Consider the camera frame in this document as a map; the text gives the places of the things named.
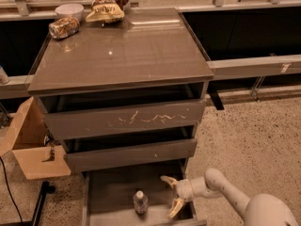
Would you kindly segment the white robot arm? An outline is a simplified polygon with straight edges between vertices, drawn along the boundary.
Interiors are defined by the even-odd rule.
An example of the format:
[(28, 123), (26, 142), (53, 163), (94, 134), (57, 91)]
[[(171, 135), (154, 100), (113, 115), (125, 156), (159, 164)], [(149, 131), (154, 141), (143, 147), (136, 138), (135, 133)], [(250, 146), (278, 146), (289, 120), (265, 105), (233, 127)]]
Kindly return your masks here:
[(176, 194), (167, 215), (169, 218), (174, 218), (186, 203), (195, 198), (224, 197), (243, 220), (244, 226), (299, 226), (293, 212), (282, 200), (265, 193), (249, 198), (219, 169), (208, 168), (203, 176), (193, 179), (178, 181), (165, 175), (160, 179)]

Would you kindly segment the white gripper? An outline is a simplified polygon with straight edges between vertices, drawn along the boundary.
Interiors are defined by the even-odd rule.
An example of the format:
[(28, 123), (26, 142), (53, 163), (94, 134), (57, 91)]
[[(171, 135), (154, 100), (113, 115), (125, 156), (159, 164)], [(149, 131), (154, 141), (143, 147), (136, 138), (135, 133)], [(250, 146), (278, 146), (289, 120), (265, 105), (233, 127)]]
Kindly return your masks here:
[(170, 218), (174, 218), (181, 211), (184, 202), (191, 202), (194, 198), (204, 196), (207, 188), (203, 177), (178, 181), (173, 177), (163, 175), (160, 179), (171, 188), (176, 188), (176, 193), (179, 196), (179, 198), (172, 201), (168, 214)]

